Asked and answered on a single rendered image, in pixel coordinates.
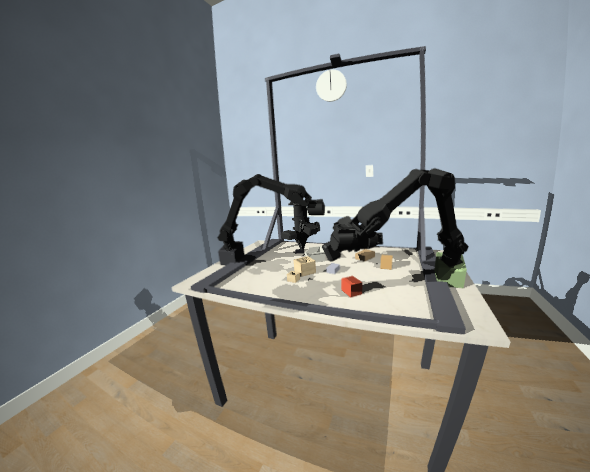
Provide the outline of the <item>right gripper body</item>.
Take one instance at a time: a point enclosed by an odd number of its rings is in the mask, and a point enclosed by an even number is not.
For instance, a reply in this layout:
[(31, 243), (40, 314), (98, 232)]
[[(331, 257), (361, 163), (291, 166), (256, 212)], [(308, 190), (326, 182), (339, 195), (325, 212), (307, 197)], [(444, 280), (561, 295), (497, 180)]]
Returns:
[(307, 217), (307, 215), (300, 216), (300, 217), (294, 216), (294, 218), (292, 218), (292, 220), (294, 221), (293, 230), (295, 230), (295, 231), (291, 231), (291, 230), (283, 231), (281, 233), (281, 238), (287, 239), (287, 240), (293, 240), (293, 239), (296, 239), (296, 237), (300, 238), (300, 237), (303, 237), (303, 235), (307, 235), (305, 232), (299, 232), (300, 222), (302, 220), (304, 220), (304, 222), (307, 222), (307, 219), (309, 219), (309, 217)]

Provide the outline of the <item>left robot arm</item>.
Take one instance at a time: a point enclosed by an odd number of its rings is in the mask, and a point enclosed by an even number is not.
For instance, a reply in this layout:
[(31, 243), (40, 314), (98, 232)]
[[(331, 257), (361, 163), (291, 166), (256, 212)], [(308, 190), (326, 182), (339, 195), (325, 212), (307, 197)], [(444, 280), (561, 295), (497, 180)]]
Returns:
[[(382, 198), (363, 206), (352, 220), (349, 216), (345, 216), (335, 222), (332, 227), (334, 231), (330, 236), (332, 249), (334, 251), (371, 249), (376, 245), (382, 245), (383, 234), (375, 231), (384, 226), (394, 209), (423, 185), (428, 187), (437, 203), (442, 226), (437, 236), (438, 241), (445, 246), (443, 257), (441, 256), (440, 259), (442, 258), (441, 260), (449, 267), (463, 263), (461, 255), (468, 250), (469, 246), (464, 242), (463, 234), (456, 225), (451, 195), (455, 189), (455, 177), (452, 173), (436, 168), (411, 170), (408, 176)], [(366, 228), (363, 229), (359, 223)]]

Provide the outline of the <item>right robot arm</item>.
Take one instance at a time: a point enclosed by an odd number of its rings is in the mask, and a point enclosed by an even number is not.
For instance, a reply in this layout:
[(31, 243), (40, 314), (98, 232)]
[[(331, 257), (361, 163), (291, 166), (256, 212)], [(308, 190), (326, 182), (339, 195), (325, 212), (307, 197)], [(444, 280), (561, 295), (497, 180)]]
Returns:
[[(291, 201), (288, 205), (293, 205), (294, 216), (306, 216), (307, 212), (309, 215), (313, 216), (324, 216), (325, 214), (325, 204), (323, 199), (312, 200), (312, 197), (306, 192), (304, 186), (297, 184), (285, 184), (264, 177), (260, 174), (256, 174), (248, 180), (240, 181), (233, 188), (234, 199), (227, 220), (221, 227), (221, 233), (218, 236), (218, 240), (223, 241), (225, 245), (223, 248), (225, 248), (227, 251), (238, 246), (238, 244), (234, 243), (235, 241), (233, 238), (233, 233), (235, 233), (237, 226), (239, 225), (236, 223), (236, 219), (244, 200), (241, 199), (244, 197), (245, 192), (247, 193), (248, 190), (255, 186), (259, 186), (284, 195), (288, 200)], [(305, 200), (303, 200), (303, 198), (305, 198)], [(309, 219), (307, 219), (307, 222), (304, 222), (304, 220), (300, 222), (299, 232), (305, 232), (307, 235), (312, 236), (317, 234), (317, 230), (320, 230), (319, 222), (310, 223)]]

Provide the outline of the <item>tan cardboard cube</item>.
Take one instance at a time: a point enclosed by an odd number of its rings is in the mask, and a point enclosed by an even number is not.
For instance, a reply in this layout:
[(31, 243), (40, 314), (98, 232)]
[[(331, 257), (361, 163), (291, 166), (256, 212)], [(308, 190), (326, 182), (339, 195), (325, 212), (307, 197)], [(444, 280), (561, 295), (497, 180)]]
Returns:
[(380, 269), (392, 270), (392, 256), (391, 255), (381, 255)]

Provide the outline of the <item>red-orange block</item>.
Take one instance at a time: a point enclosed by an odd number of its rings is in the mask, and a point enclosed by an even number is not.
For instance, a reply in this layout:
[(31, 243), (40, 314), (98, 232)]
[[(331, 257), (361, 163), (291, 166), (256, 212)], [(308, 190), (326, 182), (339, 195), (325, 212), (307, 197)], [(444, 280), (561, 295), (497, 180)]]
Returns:
[(362, 295), (362, 283), (354, 276), (342, 278), (342, 291), (349, 297)]

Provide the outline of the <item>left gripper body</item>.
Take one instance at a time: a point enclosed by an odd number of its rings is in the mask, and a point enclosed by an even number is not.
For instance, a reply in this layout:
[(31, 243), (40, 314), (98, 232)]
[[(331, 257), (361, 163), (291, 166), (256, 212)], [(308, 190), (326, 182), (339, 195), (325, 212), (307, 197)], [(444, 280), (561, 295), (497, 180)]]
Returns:
[[(360, 226), (361, 226), (362, 228), (364, 228), (364, 229), (366, 228), (366, 227), (365, 227), (364, 225), (362, 225), (362, 224), (361, 224)], [(330, 261), (330, 262), (333, 262), (333, 261), (337, 260), (338, 258), (340, 258), (340, 257), (341, 257), (341, 253), (340, 253), (340, 252), (344, 251), (344, 250), (340, 250), (340, 251), (334, 251), (334, 250), (332, 249), (332, 247), (331, 247), (330, 241), (329, 241), (329, 242), (327, 242), (327, 243), (325, 243), (325, 244), (323, 244), (323, 245), (322, 245), (322, 249), (323, 249), (323, 251), (324, 251), (324, 253), (325, 253), (325, 255), (326, 255), (326, 257), (327, 257), (328, 261)], [(354, 249), (354, 252), (357, 252), (357, 251), (359, 251), (359, 249), (357, 249), (357, 248), (356, 248), (356, 249)]]

